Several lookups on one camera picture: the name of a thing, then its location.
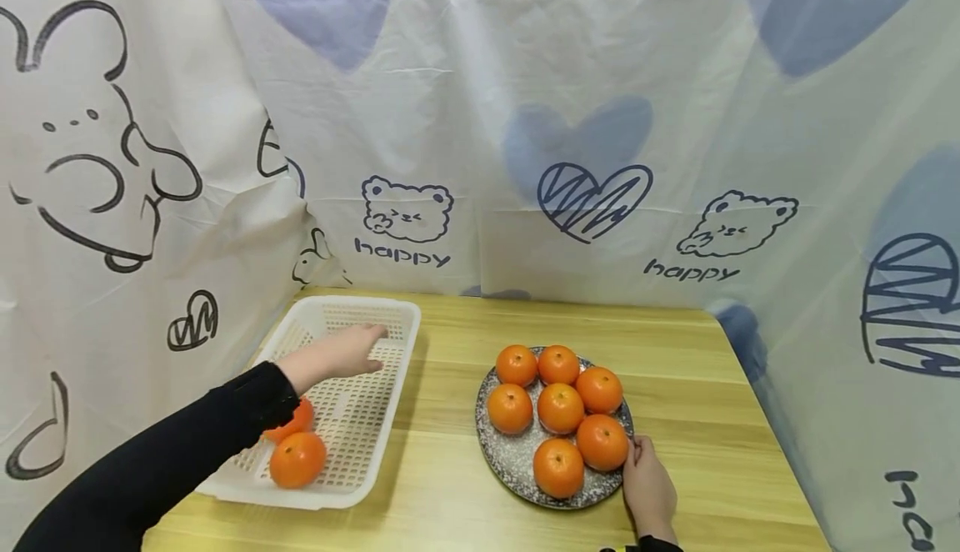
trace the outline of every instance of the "bear face drawing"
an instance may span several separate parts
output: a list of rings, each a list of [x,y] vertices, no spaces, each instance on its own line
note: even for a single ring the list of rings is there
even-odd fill
[[[796,215],[798,206],[794,198],[759,198],[728,191],[707,205],[700,223],[677,243],[677,251],[703,258],[747,253],[774,236],[779,226]]]
[[[441,185],[415,187],[371,177],[362,184],[364,226],[396,240],[435,242],[447,233],[453,196]]]

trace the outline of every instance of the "black sleeve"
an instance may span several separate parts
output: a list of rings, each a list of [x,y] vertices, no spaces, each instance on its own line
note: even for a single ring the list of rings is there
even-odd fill
[[[628,545],[626,552],[683,552],[680,546],[670,544],[669,541],[644,535],[637,545]]]
[[[82,472],[13,552],[140,550],[144,532],[220,468],[293,417],[298,397],[263,363],[171,414]]]

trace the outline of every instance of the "orange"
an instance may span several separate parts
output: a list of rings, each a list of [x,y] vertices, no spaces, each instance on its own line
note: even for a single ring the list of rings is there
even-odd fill
[[[567,439],[548,439],[534,452],[534,481],[544,494],[568,498],[583,487],[583,457]]]
[[[537,415],[543,428],[551,433],[573,433],[583,420],[583,401],[577,390],[565,383],[543,388],[537,400]]]
[[[544,383],[573,385],[580,376],[580,361],[566,345],[548,345],[541,352],[537,368]]]
[[[534,403],[526,390],[514,383],[498,385],[487,398],[487,414],[497,431],[522,433],[534,419]]]
[[[623,386],[611,370],[590,367],[577,377],[577,393],[583,406],[596,414],[610,414],[623,402]]]
[[[264,431],[263,436],[274,444],[279,444],[292,434],[311,430],[313,430],[313,404],[310,400],[301,398],[301,403],[294,411],[294,418],[290,419],[288,424]]]
[[[525,388],[537,377],[537,357],[526,345],[508,345],[497,356],[497,377]]]
[[[270,478],[284,489],[311,484],[327,463],[327,446],[313,432],[292,434],[270,456]]]
[[[627,432],[607,414],[590,414],[577,428],[577,449],[590,469],[619,469],[630,453]]]

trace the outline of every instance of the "hand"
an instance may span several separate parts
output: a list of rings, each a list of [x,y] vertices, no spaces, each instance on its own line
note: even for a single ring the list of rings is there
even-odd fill
[[[652,535],[678,545],[673,533],[677,490],[647,436],[633,436],[630,442],[630,454],[623,466],[623,497],[637,526],[638,538]]]
[[[383,369],[383,363],[368,356],[378,339],[384,337],[387,337],[387,327],[383,325],[355,324],[287,354],[277,361],[277,366],[297,395],[303,395],[326,379]]]

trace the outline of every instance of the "wooden table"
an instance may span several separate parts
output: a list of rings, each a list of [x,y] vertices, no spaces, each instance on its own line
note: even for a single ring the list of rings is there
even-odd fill
[[[480,452],[474,402],[495,356],[507,344],[553,343],[620,375],[637,430],[654,439],[677,486],[675,527],[684,550],[829,550],[709,314],[390,297],[419,305],[422,326],[367,499],[314,513],[192,494],[147,534],[147,552],[580,552],[629,544],[633,532],[619,494],[575,513],[538,508],[504,488]]]

